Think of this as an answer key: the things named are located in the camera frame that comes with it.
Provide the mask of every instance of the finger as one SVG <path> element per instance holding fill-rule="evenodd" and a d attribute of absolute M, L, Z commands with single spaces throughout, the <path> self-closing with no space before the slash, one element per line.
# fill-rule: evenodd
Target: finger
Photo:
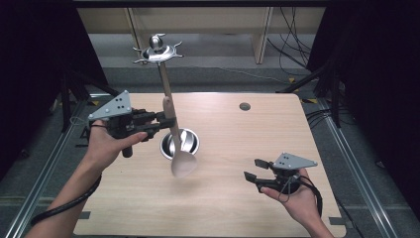
<path fill-rule="evenodd" d="M 265 187 L 265 186 L 263 186 L 261 188 L 261 192 L 264 193 L 265 195 L 271 197 L 274 200 L 278 200 L 278 197 L 280 196 L 280 192 L 278 192 L 277 190 L 274 190 L 272 188 Z"/>
<path fill-rule="evenodd" d="M 139 142 L 145 140 L 147 137 L 148 137 L 148 133 L 139 132 L 127 138 L 117 140 L 117 145 L 120 150 L 123 150 L 125 148 L 138 144 Z"/>

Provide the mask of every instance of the black cable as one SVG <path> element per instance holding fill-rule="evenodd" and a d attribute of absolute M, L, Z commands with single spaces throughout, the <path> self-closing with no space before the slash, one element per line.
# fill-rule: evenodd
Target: black cable
<path fill-rule="evenodd" d="M 281 49 L 279 49 L 277 46 L 275 46 L 270 39 L 266 39 L 278 52 L 280 52 L 282 55 L 285 55 L 286 57 L 288 57 L 289 59 L 291 59 L 292 61 L 296 62 L 297 64 L 299 64 L 302 67 L 305 67 L 306 65 L 301 63 L 300 61 L 298 61 L 297 59 L 295 59 L 293 56 L 289 55 L 288 53 L 282 51 Z"/>
<path fill-rule="evenodd" d="M 349 211 L 346 209 L 346 207 L 343 205 L 343 203 L 341 202 L 341 200 L 336 196 L 336 194 L 333 192 L 334 194 L 334 198 L 336 199 L 337 203 L 339 203 L 340 207 L 343 209 L 343 211 L 346 213 L 347 217 L 349 218 L 349 220 L 352 222 L 353 226 L 355 227 L 355 229 L 358 231 L 359 235 L 362 238 L 365 238 L 364 234 L 362 233 L 362 231 L 359 229 L 359 227 L 356 225 L 355 221 L 353 220 L 352 216 L 350 215 Z"/>
<path fill-rule="evenodd" d="M 311 179 L 309 179 L 308 177 L 305 176 L 301 176 L 304 179 L 307 179 L 311 184 L 304 182 L 302 180 L 299 180 L 298 182 L 302 185 L 305 185 L 307 187 L 309 187 L 312 192 L 315 194 L 316 196 L 316 206 L 318 208 L 318 213 L 319 216 L 322 216 L 322 207 L 323 207 L 323 202 L 322 202 L 322 196 L 321 196 L 321 192 L 318 190 L 318 188 L 316 188 L 316 186 L 314 185 L 314 183 L 312 182 Z"/>
<path fill-rule="evenodd" d="M 70 208 L 80 204 L 82 201 L 86 200 L 95 190 L 96 188 L 99 186 L 99 183 L 101 182 L 102 176 L 100 176 L 98 178 L 98 180 L 93 184 L 93 186 L 87 191 L 85 192 L 83 195 L 81 195 L 80 197 L 76 198 L 75 200 L 72 200 L 64 205 L 61 205 L 59 207 L 53 208 L 51 210 L 45 211 L 37 216 L 35 216 L 32 220 L 31 220 L 31 225 L 34 226 L 36 225 L 38 222 L 47 219 L 49 217 L 55 216 L 59 213 L 62 213 L 64 211 L 69 210 Z"/>
<path fill-rule="evenodd" d="M 288 21 L 287 21 L 287 18 L 285 17 L 285 15 L 284 15 L 284 12 L 283 12 L 283 9 L 280 7 L 280 11 L 281 11 L 281 14 L 282 14 L 282 16 L 283 16 L 283 19 L 284 19 L 284 21 L 286 22 L 286 25 L 287 25 L 287 28 L 289 29 L 289 32 L 288 32 L 288 34 L 287 34 L 287 38 L 286 38 L 286 40 L 285 40 L 285 42 L 287 42 L 287 40 L 288 40 L 288 37 L 291 35 L 293 38 L 294 38 L 294 40 L 295 40 L 295 42 L 296 42 L 296 44 L 297 44 L 297 46 L 298 46 L 298 48 L 299 48 L 299 52 L 300 52 L 300 56 L 302 57 L 302 59 L 303 59 L 303 61 L 304 61 L 304 63 L 306 64 L 306 60 L 308 60 L 308 58 L 307 58 L 307 56 L 304 54 L 304 51 L 303 51 L 303 49 L 302 49 L 302 47 L 300 46 L 301 44 L 304 46 L 304 47 L 306 47 L 307 49 L 309 49 L 310 50 L 310 48 L 309 47 L 307 47 L 305 44 L 303 44 L 299 39 L 298 39 L 298 37 L 297 37 L 297 30 L 296 30 L 296 21 L 295 21 L 295 16 L 296 16 L 296 8 L 295 7 L 292 7 L 292 22 L 291 22 L 291 24 L 289 24 L 288 23 Z"/>

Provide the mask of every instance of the ladle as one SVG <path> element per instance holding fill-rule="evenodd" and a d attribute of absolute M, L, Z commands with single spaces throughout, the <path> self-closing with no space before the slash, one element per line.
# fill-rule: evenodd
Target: ladle
<path fill-rule="evenodd" d="M 163 99 L 163 112 L 166 118 L 176 117 L 173 102 L 168 96 Z M 172 135 L 173 144 L 175 146 L 175 152 L 172 157 L 170 169 L 175 177 L 183 178 L 188 176 L 195 170 L 195 168 L 197 168 L 197 159 L 191 153 L 181 150 L 181 140 L 177 123 L 170 128 L 170 134 Z"/>

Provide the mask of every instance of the wooden tabletop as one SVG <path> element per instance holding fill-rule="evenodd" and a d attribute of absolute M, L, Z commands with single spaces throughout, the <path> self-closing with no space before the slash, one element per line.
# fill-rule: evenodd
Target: wooden tabletop
<path fill-rule="evenodd" d="M 162 111 L 162 93 L 131 94 L 134 108 Z M 323 220 L 335 237 L 346 228 L 299 99 L 294 94 L 174 93 L 180 128 L 198 135 L 198 168 L 175 178 L 160 152 L 169 132 L 133 148 L 103 173 L 74 233 L 78 235 L 188 237 L 308 237 L 283 206 L 258 193 L 244 171 L 274 179 L 254 159 L 275 161 L 282 152 L 318 162 L 307 169 L 323 196 Z M 251 109 L 244 111 L 246 102 Z"/>

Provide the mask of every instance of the metal frame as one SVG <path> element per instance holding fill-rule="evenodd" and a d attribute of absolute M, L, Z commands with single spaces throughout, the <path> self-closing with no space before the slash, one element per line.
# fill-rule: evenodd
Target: metal frame
<path fill-rule="evenodd" d="M 318 99 L 320 109 L 328 109 L 328 104 L 324 98 Z M 353 154 L 352 149 L 350 148 L 349 143 L 346 140 L 342 130 L 337 128 L 333 119 L 328 117 L 326 119 L 328 127 L 330 128 L 331 133 L 336 140 L 337 145 L 340 148 L 340 151 L 343 154 L 343 157 L 348 165 L 355 182 L 359 188 L 359 191 L 362 194 L 362 197 L 367 203 L 367 207 L 370 210 L 370 213 L 376 222 L 376 226 L 379 229 L 383 237 L 398 237 L 395 228 L 392 226 L 390 218 L 386 213 L 385 209 L 382 206 L 379 198 L 376 196 L 373 188 L 368 182 L 364 171 L 362 170 L 361 165 L 359 165 L 358 159 L 355 154 Z"/>

